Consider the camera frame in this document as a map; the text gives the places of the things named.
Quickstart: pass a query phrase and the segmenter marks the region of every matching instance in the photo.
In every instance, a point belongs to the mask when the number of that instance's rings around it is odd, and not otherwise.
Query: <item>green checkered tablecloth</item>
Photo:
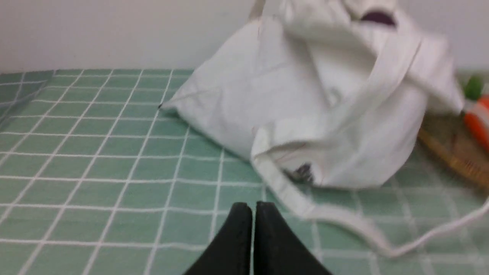
[[[191,70],[0,75],[0,274],[179,275],[233,202],[275,201],[247,162],[158,112]],[[349,207],[401,244],[485,198],[416,148],[382,188],[301,189]],[[487,275],[489,218],[396,260],[283,211],[335,275]]]

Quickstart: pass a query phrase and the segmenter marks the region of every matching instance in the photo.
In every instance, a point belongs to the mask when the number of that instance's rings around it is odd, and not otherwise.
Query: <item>woven tray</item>
[[[418,140],[450,170],[489,193],[489,154],[472,137],[461,116],[427,115]]]

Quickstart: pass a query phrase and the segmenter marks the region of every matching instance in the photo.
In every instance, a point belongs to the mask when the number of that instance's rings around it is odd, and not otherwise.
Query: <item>orange object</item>
[[[466,113],[464,123],[479,144],[489,153],[489,96],[477,101]]]

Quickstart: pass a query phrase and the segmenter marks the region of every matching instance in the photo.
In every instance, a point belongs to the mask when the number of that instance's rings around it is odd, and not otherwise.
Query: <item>green object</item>
[[[464,86],[465,97],[471,100],[478,100],[482,95],[484,80],[481,76],[472,76]]]

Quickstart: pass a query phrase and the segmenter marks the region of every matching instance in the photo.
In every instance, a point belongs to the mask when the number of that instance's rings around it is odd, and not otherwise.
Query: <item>white wall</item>
[[[0,71],[194,68],[245,23],[252,2],[1,0]],[[268,2],[270,14],[279,0]],[[488,0],[403,2],[450,36],[460,67],[489,69]]]

